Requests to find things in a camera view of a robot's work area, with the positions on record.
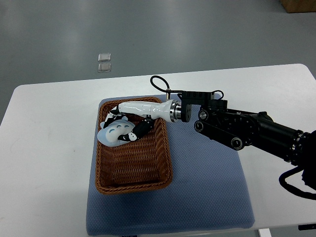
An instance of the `brown woven basket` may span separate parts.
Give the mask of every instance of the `brown woven basket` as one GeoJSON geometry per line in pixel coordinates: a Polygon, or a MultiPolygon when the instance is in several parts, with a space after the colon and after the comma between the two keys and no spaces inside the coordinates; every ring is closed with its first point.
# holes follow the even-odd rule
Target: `brown woven basket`
{"type": "MultiPolygon", "coordinates": [[[[99,110],[100,123],[116,105],[126,101],[161,103],[156,97],[115,100],[104,103],[99,110]]],[[[135,125],[144,118],[127,115],[135,125]]],[[[172,181],[172,165],[165,121],[155,121],[154,129],[143,138],[118,147],[97,143],[95,186],[102,194],[123,194],[165,188],[172,181]]]]}

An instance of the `black robotic arm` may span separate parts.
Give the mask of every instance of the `black robotic arm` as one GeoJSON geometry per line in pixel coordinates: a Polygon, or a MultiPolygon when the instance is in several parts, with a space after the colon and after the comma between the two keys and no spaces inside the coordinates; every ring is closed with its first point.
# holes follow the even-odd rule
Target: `black robotic arm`
{"type": "Polygon", "coordinates": [[[228,109],[227,100],[222,100],[224,93],[220,90],[173,91],[166,80],[159,76],[152,76],[151,84],[167,93],[167,98],[170,93],[178,93],[181,102],[174,108],[175,119],[188,122],[191,119],[191,106],[200,105],[198,121],[194,126],[202,135],[237,151],[252,145],[296,166],[280,176],[280,184],[297,196],[316,200],[316,194],[303,192],[285,181],[287,177],[303,170],[305,185],[316,190],[316,131],[308,133],[275,123],[267,112],[228,109]],[[153,83],[154,78],[164,81],[167,90],[157,87],[153,83]],[[222,97],[215,99],[215,92],[222,93],[222,97]]]}

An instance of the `cardboard box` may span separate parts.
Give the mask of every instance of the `cardboard box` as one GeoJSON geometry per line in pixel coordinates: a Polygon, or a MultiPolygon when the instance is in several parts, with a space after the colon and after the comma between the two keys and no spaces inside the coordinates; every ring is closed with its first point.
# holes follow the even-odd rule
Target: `cardboard box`
{"type": "Polygon", "coordinates": [[[316,12],[316,0],[280,0],[287,13],[316,12]]]}

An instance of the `black cable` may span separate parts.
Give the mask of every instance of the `black cable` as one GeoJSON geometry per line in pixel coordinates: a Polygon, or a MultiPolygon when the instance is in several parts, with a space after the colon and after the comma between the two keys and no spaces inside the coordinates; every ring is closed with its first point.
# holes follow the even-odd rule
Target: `black cable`
{"type": "Polygon", "coordinates": [[[280,182],[281,186],[284,187],[286,190],[288,190],[290,193],[299,196],[301,198],[307,198],[307,199],[311,199],[311,200],[316,200],[316,194],[312,194],[312,193],[308,193],[308,192],[304,192],[290,184],[288,184],[285,179],[292,176],[293,174],[296,174],[300,171],[302,171],[303,168],[302,167],[295,167],[294,169],[291,169],[283,174],[281,174],[281,176],[279,177],[278,181],[280,182]]]}
{"type": "Polygon", "coordinates": [[[222,92],[221,90],[214,90],[212,91],[211,93],[215,93],[215,92],[220,92],[222,94],[222,97],[219,98],[219,100],[223,99],[224,98],[224,92],[222,92]]]}
{"type": "Polygon", "coordinates": [[[150,78],[150,83],[152,84],[152,86],[154,88],[156,88],[157,90],[160,90],[161,92],[164,92],[164,93],[182,93],[183,92],[182,90],[170,90],[170,86],[169,86],[168,82],[164,78],[157,76],[157,75],[154,75],[150,78]],[[168,90],[164,90],[164,89],[161,89],[160,87],[156,86],[153,82],[154,78],[158,78],[158,79],[162,80],[166,84],[168,90]]]}

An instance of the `blue mat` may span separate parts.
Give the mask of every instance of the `blue mat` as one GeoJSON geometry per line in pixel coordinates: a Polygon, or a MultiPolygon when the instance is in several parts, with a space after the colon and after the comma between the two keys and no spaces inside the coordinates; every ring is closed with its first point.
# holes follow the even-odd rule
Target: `blue mat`
{"type": "MultiPolygon", "coordinates": [[[[156,96],[165,101],[165,95],[156,96]]],[[[173,181],[165,189],[100,194],[94,185],[96,134],[87,202],[89,235],[140,235],[250,228],[254,216],[238,153],[195,132],[189,123],[167,123],[173,181]]]]}

